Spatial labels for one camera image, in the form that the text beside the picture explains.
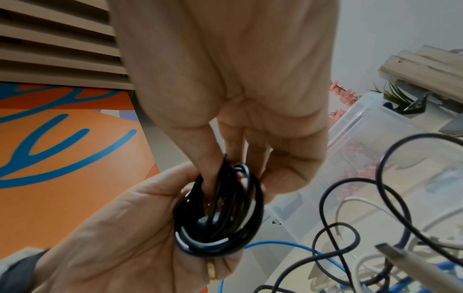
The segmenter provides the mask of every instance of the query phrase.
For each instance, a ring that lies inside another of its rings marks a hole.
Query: skin
[[[102,208],[37,263],[33,293],[198,293],[206,261],[174,242],[172,212],[199,175],[186,163],[147,179]],[[242,252],[214,259],[217,279]]]
[[[117,0],[111,21],[140,104],[212,194],[223,154],[296,191],[327,149],[337,0]]]

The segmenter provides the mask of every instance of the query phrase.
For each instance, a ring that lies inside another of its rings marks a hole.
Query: wooden slat
[[[72,48],[110,56],[121,56],[116,44],[46,28],[0,20],[0,36]]]
[[[391,56],[379,71],[434,91],[444,97],[463,102],[463,79],[454,74],[399,56]]]
[[[0,60],[127,74],[121,62],[0,43]]]
[[[83,70],[65,70],[33,66],[31,64],[4,65],[0,63],[0,81],[12,83],[56,84],[66,86],[99,87],[132,90],[134,87],[124,77],[111,73]]]
[[[74,15],[68,12],[62,12],[54,8],[26,2],[23,0],[1,0],[0,8],[77,28],[99,32],[105,35],[114,36],[114,31],[109,24],[85,18],[83,15]]]
[[[416,54],[463,69],[463,55],[424,45]]]
[[[99,9],[109,11],[108,3],[106,2],[106,0],[76,0],[76,1],[99,8]]]
[[[436,69],[436,70],[441,70],[441,71],[447,72],[449,74],[454,74],[454,75],[457,75],[459,77],[463,77],[463,69],[453,67],[453,66],[451,66],[451,65],[449,65],[447,63],[444,63],[444,62],[440,62],[440,61],[437,61],[437,60],[434,60],[434,59],[429,59],[429,58],[414,54],[414,53],[409,52],[409,51],[401,51],[401,52],[399,52],[399,54],[397,54],[397,56],[401,57],[401,58],[404,58],[404,59],[407,59],[407,60],[410,60],[410,61],[413,61],[413,62],[423,64],[425,66],[431,67],[431,68]]]

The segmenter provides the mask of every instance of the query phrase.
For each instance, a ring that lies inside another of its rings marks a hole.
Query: dark sleeve cuff
[[[11,265],[0,277],[0,293],[29,293],[35,265],[48,250],[23,258]]]

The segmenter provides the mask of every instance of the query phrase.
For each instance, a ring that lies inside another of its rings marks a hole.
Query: gold ring
[[[207,273],[209,275],[209,283],[216,281],[216,267],[214,266],[214,260],[208,259],[207,263]]]

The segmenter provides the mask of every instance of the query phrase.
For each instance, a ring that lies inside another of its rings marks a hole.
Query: orange mural
[[[0,84],[0,259],[159,173],[126,92]]]

